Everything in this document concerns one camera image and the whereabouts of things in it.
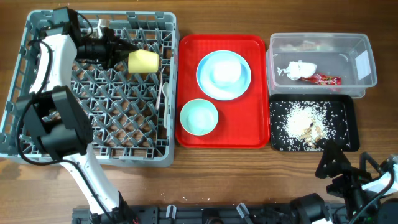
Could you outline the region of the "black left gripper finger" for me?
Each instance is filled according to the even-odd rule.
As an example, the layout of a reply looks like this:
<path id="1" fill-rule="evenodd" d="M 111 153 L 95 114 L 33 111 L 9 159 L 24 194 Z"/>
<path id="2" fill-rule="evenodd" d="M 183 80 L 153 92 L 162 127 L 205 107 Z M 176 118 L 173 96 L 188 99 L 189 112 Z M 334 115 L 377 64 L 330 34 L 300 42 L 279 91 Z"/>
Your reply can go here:
<path id="1" fill-rule="evenodd" d="M 115 67 L 119 62 L 128 59 L 130 51 L 114 51 L 110 55 L 110 67 Z"/>
<path id="2" fill-rule="evenodd" d="M 118 52 L 134 52 L 139 50 L 139 48 L 136 45 L 119 37 L 117 38 L 116 43 L 118 44 L 118 46 L 116 47 L 116 50 Z"/>

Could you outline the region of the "white plastic spoon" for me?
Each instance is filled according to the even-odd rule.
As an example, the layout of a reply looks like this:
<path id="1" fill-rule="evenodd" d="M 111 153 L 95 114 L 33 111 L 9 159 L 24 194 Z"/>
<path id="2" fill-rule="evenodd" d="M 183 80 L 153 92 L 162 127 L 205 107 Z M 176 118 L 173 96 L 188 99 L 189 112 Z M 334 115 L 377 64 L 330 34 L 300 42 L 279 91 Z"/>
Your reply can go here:
<path id="1" fill-rule="evenodd" d="M 167 117 L 169 113 L 168 103 L 169 103 L 169 83 L 165 82 L 162 86 L 162 94 L 164 96 L 164 128 L 167 127 Z"/>

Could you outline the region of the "white napkin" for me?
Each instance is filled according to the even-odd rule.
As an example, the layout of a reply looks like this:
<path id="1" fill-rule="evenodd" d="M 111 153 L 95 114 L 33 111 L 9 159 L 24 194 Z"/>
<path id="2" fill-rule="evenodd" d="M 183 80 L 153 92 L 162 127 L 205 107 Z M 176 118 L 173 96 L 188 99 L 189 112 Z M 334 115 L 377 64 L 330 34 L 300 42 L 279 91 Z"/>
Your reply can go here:
<path id="1" fill-rule="evenodd" d="M 315 74 L 317 70 L 317 65 L 310 62 L 303 62 L 299 60 L 297 62 L 289 62 L 287 68 L 277 67 L 278 76 L 281 74 L 286 74 L 291 80 L 299 80 L 301 78 L 309 78 Z"/>

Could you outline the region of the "rice and food scraps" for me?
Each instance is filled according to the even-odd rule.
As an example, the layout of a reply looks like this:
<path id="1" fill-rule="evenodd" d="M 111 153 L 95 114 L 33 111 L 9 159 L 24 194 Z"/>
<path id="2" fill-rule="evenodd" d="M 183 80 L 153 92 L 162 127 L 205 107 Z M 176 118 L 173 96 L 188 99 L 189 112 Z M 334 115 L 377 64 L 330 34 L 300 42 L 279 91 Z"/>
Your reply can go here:
<path id="1" fill-rule="evenodd" d="M 322 151 L 332 140 L 349 149 L 345 107 L 337 101 L 270 103 L 271 146 L 278 151 Z"/>

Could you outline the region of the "light blue plate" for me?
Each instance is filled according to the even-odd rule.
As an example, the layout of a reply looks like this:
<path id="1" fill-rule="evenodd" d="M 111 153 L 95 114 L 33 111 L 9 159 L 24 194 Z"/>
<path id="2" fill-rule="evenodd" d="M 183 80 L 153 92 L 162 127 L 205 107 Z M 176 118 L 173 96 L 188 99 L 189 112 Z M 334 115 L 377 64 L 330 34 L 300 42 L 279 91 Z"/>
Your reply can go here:
<path id="1" fill-rule="evenodd" d="M 241 76 L 231 85 L 221 86 L 213 81 L 212 68 L 214 64 L 222 60 L 235 60 L 241 64 Z M 196 79 L 200 89 L 209 97 L 228 101 L 243 95 L 251 84 L 252 72 L 247 61 L 230 50 L 217 50 L 204 56 L 197 66 Z"/>

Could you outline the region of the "mint green bowl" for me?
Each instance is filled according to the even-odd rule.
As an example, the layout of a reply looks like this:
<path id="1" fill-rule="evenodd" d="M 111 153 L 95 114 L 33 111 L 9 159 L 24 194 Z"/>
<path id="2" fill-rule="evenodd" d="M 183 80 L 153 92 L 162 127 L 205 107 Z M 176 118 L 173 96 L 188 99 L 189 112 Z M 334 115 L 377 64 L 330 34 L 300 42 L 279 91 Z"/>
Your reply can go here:
<path id="1" fill-rule="evenodd" d="M 182 128 L 191 135 L 204 136 L 216 128 L 219 114 L 215 105 L 197 98 L 187 102 L 180 112 Z"/>

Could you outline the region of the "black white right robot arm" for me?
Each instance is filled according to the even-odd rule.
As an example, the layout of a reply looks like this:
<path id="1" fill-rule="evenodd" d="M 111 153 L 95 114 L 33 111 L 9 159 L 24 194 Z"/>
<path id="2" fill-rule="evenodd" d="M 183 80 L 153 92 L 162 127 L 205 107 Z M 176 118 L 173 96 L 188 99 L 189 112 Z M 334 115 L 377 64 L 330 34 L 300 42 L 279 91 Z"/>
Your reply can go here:
<path id="1" fill-rule="evenodd" d="M 381 199 L 397 192 L 397 155 L 391 154 L 377 163 L 367 152 L 360 155 L 359 168 L 351 165 L 343 150 L 327 141 L 315 172 L 319 179 L 331 178 L 328 194 L 342 198 L 348 223 L 380 223 L 392 206 Z M 338 212 L 330 212 L 318 194 L 296 198 L 290 202 L 292 223 L 340 223 Z"/>

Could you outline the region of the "red snack wrapper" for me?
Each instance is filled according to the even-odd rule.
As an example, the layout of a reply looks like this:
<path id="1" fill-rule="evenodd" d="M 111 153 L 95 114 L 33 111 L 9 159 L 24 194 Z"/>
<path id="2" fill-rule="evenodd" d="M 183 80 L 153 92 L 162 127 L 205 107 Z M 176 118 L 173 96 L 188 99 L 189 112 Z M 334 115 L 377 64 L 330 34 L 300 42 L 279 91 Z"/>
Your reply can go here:
<path id="1" fill-rule="evenodd" d="M 314 73 L 308 78 L 302 77 L 300 79 L 317 85 L 341 85 L 340 77 L 328 76 L 322 73 Z"/>

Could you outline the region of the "yellow plastic cup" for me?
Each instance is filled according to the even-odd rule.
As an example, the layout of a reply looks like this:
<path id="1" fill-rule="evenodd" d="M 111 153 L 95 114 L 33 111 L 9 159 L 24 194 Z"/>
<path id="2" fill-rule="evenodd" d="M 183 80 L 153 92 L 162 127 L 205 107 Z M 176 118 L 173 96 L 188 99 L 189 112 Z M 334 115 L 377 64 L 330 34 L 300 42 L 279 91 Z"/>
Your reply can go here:
<path id="1" fill-rule="evenodd" d="M 160 57 L 155 52 L 139 49 L 128 55 L 129 73 L 156 73 L 159 69 Z"/>

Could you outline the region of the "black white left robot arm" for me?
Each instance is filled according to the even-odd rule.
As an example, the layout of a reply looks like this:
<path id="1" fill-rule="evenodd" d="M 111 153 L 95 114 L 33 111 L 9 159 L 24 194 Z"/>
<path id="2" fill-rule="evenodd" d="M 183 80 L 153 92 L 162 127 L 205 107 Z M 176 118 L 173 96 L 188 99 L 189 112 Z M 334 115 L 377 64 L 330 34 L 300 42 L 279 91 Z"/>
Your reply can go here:
<path id="1" fill-rule="evenodd" d="M 83 15 L 68 7 L 53 10 L 54 23 L 29 45 L 40 47 L 39 71 L 27 95 L 17 99 L 15 145 L 36 166 L 60 164 L 73 177 L 90 208 L 92 223 L 139 223 L 139 217 L 110 182 L 93 151 L 93 129 L 70 89 L 76 60 L 113 68 L 139 48 L 109 27 L 83 34 Z"/>

